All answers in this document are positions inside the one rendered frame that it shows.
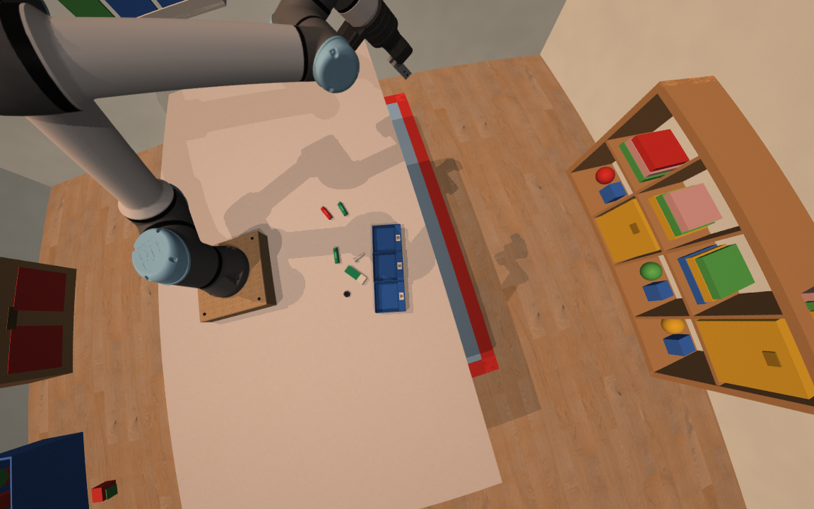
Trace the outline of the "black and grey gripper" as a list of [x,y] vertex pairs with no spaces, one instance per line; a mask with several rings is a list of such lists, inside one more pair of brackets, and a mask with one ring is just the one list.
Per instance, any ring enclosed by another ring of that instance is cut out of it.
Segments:
[[345,20],[337,33],[348,40],[353,51],[366,39],[372,47],[386,49],[391,55],[387,61],[405,80],[409,78],[411,72],[403,63],[413,49],[398,32],[398,21],[384,1],[359,0],[351,10],[340,14]]

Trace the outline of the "blue rack of bins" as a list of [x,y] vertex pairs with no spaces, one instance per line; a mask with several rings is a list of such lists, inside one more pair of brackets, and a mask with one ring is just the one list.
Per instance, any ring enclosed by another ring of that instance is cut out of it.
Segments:
[[372,226],[372,250],[375,313],[406,312],[401,224]]

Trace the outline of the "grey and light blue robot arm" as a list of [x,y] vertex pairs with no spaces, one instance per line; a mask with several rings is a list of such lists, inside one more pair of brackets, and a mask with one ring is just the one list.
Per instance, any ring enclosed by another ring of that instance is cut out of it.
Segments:
[[246,254],[200,241],[183,192],[150,172],[94,99],[310,81],[342,93],[360,62],[326,19],[358,1],[281,0],[256,23],[51,17],[43,0],[0,0],[0,115],[26,116],[117,199],[139,231],[140,276],[228,298],[247,281]]

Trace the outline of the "green rectangular block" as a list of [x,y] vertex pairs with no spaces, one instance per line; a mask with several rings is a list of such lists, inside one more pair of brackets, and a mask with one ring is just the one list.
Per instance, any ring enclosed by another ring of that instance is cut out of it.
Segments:
[[353,277],[353,279],[355,279],[356,281],[359,281],[359,283],[361,283],[362,286],[364,286],[364,282],[366,281],[366,277],[364,275],[358,273],[358,271],[353,269],[351,267],[351,265],[348,265],[348,268],[346,268],[346,270],[344,272],[347,273],[348,275],[351,275],[351,277]]

